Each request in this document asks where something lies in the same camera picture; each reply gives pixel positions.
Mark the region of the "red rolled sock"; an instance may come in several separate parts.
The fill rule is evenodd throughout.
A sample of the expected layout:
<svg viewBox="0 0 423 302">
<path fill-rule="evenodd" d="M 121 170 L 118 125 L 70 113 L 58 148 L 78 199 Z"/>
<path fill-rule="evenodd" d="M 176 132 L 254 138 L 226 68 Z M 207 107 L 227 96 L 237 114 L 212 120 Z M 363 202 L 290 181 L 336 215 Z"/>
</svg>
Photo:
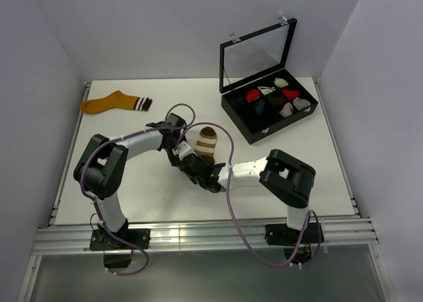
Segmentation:
<svg viewBox="0 0 423 302">
<path fill-rule="evenodd" d="M 282 94 L 289 100 L 293 100 L 300 96 L 300 92 L 297 90 L 291 90 L 291 89 L 282 89 Z"/>
<path fill-rule="evenodd" d="M 246 93 L 245 98 L 247 102 L 253 102 L 254 100 L 259 99 L 260 95 L 261 92 L 258 89 L 251 89 Z"/>
</svg>

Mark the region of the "glass box lid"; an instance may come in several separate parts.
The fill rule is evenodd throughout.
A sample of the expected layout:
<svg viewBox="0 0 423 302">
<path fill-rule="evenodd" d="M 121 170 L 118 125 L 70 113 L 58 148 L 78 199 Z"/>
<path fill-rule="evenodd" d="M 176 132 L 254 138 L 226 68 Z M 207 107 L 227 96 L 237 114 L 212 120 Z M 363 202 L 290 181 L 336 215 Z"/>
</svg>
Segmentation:
<svg viewBox="0 0 423 302">
<path fill-rule="evenodd" d="M 286 67 L 297 19 L 280 17 L 276 24 L 244 36 L 230 35 L 219 46 L 219 92 L 225 94 Z"/>
</svg>

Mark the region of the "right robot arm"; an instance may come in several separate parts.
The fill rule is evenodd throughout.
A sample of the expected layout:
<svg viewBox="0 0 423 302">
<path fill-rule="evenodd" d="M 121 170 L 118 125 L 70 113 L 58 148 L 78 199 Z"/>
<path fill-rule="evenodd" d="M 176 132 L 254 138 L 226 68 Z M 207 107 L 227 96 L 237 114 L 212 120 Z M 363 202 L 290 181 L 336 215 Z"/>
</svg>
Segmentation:
<svg viewBox="0 0 423 302">
<path fill-rule="evenodd" d="M 316 170 L 303 161 L 273 149 L 268 156 L 255 161 L 232 166 L 225 163 L 209 165 L 189 151 L 178 154 L 178 168 L 194 184 L 212 193 L 265 187 L 287 206 L 288 239 L 298 243 L 309 234 L 305 220 Z"/>
</svg>

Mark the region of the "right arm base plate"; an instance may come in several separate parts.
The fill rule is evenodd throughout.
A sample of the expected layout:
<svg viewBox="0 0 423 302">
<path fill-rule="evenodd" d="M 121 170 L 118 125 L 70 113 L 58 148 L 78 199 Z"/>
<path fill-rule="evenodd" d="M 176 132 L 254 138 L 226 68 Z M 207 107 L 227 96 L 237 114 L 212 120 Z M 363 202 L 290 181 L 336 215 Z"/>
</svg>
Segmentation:
<svg viewBox="0 0 423 302">
<path fill-rule="evenodd" d="M 295 246 L 299 238 L 300 231 L 291 229 L 286 223 L 265 225 L 265 241 L 268 245 Z M 303 232 L 301 244 L 317 244 L 325 241 L 323 232 L 317 223 L 308 224 Z"/>
</svg>

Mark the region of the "white grey rolled sock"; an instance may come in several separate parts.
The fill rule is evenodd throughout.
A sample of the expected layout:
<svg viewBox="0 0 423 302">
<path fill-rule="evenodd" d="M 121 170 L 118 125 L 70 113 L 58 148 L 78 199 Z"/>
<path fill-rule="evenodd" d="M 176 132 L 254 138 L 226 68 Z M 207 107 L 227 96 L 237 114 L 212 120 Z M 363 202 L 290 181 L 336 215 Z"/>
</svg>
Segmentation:
<svg viewBox="0 0 423 302">
<path fill-rule="evenodd" d="M 276 90 L 275 87 L 257 87 L 257 89 L 264 95 L 268 95 L 271 94 L 272 92 L 274 92 Z"/>
</svg>

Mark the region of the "red rolled sock left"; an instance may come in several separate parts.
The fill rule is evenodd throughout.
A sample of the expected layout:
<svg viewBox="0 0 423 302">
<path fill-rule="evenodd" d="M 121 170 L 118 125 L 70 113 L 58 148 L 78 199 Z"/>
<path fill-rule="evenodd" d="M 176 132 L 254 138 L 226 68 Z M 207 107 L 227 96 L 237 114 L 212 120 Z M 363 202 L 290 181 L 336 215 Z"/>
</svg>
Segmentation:
<svg viewBox="0 0 423 302">
<path fill-rule="evenodd" d="M 251 89 L 246 93 L 245 98 L 247 102 L 253 102 L 254 100 L 259 99 L 260 95 L 261 92 L 258 89 Z"/>
</svg>

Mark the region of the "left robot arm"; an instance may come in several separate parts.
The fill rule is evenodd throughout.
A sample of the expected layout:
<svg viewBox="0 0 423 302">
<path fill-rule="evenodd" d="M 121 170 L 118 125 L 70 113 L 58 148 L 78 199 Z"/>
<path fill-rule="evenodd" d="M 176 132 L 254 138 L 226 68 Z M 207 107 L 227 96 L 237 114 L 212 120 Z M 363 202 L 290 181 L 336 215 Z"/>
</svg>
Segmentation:
<svg viewBox="0 0 423 302">
<path fill-rule="evenodd" d="M 92 136 L 74 171 L 84 195 L 94 202 L 100 221 L 106 225 L 105 241 L 122 248 L 129 240 L 128 220 L 122 213 L 117 191 L 126 162 L 145 152 L 172 152 L 186 122 L 170 113 L 163 122 L 147 124 L 144 130 L 124 137 Z"/>
</svg>

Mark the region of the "blue rolled sock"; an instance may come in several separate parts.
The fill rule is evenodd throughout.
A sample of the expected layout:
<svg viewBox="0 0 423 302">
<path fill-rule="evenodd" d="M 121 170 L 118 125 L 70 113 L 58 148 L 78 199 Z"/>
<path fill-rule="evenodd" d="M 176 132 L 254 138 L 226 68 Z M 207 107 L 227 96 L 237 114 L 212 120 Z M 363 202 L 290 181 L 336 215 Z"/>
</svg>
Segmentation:
<svg viewBox="0 0 423 302">
<path fill-rule="evenodd" d="M 263 114 L 264 113 L 265 108 L 266 108 L 266 101 L 265 100 L 262 100 L 262 99 L 259 99 L 259 100 L 257 100 L 257 103 L 254 106 L 254 111 L 258 115 L 260 115 L 260 114 Z"/>
</svg>

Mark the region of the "dark brown rolled sock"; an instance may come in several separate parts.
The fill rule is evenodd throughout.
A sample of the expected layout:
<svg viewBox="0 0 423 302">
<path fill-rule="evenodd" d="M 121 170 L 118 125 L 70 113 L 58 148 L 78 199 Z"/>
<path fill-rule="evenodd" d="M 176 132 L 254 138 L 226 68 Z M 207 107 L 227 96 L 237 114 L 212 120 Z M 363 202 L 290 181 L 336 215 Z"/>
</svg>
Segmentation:
<svg viewBox="0 0 423 302">
<path fill-rule="evenodd" d="M 284 96 L 276 96 L 274 94 L 269 94 L 266 96 L 266 99 L 273 106 L 283 106 L 288 100 Z"/>
</svg>

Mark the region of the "black storage box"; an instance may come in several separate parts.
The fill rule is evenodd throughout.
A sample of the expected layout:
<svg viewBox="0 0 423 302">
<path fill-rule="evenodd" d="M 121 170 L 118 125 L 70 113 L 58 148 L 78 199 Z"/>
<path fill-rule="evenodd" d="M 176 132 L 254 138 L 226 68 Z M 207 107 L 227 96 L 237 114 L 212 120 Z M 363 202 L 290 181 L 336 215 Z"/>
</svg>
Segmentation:
<svg viewBox="0 0 423 302">
<path fill-rule="evenodd" d="M 275 78 L 285 79 L 289 85 L 283 89 L 297 90 L 301 94 L 299 98 L 308 100 L 311 105 L 303 110 L 297 110 L 293 105 L 293 114 L 287 118 L 283 118 L 279 111 L 283 106 L 273 106 L 269 103 L 262 93 L 259 99 L 266 101 L 266 108 L 263 114 L 258 115 L 254 111 L 257 100 L 247 102 L 245 95 L 251 89 L 257 87 L 275 87 L 276 90 L 271 94 L 276 96 L 284 96 L 282 89 L 274 84 Z M 231 121 L 236 125 L 246 141 L 253 144 L 265 137 L 286 128 L 295 122 L 314 113 L 319 102 L 317 99 L 303 87 L 300 82 L 286 69 L 281 69 L 275 73 L 271 73 L 261 79 L 246 84 L 234 91 L 221 94 L 221 106 L 227 113 Z"/>
</svg>

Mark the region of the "mustard yellow sock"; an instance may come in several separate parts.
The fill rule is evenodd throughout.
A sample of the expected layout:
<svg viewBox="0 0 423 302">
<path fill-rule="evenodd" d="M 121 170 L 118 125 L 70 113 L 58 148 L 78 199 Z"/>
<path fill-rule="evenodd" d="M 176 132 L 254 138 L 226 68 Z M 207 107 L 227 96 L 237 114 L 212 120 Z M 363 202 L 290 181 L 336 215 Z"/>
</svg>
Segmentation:
<svg viewBox="0 0 423 302">
<path fill-rule="evenodd" d="M 149 97 L 138 97 L 114 91 L 106 97 L 86 100 L 81 103 L 80 110 L 86 114 L 99 114 L 111 109 L 135 110 L 147 112 L 153 103 Z"/>
</svg>

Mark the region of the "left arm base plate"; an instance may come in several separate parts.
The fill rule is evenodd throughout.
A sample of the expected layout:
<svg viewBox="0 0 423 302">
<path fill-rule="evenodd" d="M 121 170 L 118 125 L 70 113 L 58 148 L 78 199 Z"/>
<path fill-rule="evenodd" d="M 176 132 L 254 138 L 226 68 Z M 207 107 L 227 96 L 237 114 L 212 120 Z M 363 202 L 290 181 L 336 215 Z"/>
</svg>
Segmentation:
<svg viewBox="0 0 423 302">
<path fill-rule="evenodd" d="M 136 247 L 148 249 L 150 241 L 149 229 L 128 229 L 127 234 L 121 239 L 127 243 L 131 243 Z M 89 245 L 91 251 L 110 251 L 110 250 L 135 250 L 134 247 L 117 241 L 111 237 L 106 231 L 95 229 L 91 235 Z"/>
</svg>

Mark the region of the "brown striped sock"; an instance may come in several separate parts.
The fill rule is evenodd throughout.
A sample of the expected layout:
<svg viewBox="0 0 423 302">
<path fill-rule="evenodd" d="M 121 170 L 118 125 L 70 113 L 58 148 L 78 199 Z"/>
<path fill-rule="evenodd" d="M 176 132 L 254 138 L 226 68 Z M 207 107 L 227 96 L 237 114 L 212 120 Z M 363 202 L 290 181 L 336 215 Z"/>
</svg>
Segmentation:
<svg viewBox="0 0 423 302">
<path fill-rule="evenodd" d="M 214 153 L 217 144 L 217 134 L 209 126 L 200 130 L 194 152 L 209 165 L 215 164 Z"/>
</svg>

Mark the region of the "aluminium front rail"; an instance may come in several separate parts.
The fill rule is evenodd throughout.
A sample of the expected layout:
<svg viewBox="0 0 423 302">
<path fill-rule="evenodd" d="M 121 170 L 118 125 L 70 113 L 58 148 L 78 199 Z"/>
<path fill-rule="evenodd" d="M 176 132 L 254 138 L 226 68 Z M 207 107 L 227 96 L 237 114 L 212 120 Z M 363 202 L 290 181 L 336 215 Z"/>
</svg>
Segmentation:
<svg viewBox="0 0 423 302">
<path fill-rule="evenodd" d="M 369 218 L 323 219 L 327 246 L 373 245 L 379 242 Z M 149 229 L 148 252 L 183 252 L 244 249 L 231 220 L 194 223 L 131 224 L 130 229 Z M 37 231 L 31 254 L 91 254 L 89 225 L 51 226 Z"/>
</svg>

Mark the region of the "red rolled sock right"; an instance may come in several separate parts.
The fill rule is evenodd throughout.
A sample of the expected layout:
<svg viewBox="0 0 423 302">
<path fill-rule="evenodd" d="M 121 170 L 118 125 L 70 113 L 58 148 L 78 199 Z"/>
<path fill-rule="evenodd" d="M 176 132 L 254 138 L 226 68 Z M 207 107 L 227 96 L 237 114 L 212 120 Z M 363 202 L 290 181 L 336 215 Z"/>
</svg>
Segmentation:
<svg viewBox="0 0 423 302">
<path fill-rule="evenodd" d="M 289 100 L 293 100 L 300 96 L 300 92 L 297 90 L 291 90 L 291 89 L 282 89 L 282 94 Z"/>
</svg>

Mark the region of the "pink beige rolled sock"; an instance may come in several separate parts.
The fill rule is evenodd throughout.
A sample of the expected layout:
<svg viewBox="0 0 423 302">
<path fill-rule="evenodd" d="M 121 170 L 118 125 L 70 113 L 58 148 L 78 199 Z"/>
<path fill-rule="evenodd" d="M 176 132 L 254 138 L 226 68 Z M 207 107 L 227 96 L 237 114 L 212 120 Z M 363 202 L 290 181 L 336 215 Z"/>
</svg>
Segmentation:
<svg viewBox="0 0 423 302">
<path fill-rule="evenodd" d="M 279 111 L 283 118 L 287 118 L 293 114 L 293 106 L 290 102 L 284 104 L 283 108 Z"/>
</svg>

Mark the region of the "pale green rolled sock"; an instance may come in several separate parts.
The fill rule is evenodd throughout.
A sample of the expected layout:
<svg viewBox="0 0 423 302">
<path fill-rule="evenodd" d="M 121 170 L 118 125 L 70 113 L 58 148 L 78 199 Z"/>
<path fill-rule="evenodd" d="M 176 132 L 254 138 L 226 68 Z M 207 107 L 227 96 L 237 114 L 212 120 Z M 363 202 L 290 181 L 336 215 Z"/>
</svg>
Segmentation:
<svg viewBox="0 0 423 302">
<path fill-rule="evenodd" d="M 275 78 L 274 84 L 275 84 L 276 87 L 281 88 L 281 89 L 284 88 L 284 87 L 287 87 L 289 85 L 289 83 L 285 79 L 281 79 L 281 78 Z"/>
</svg>

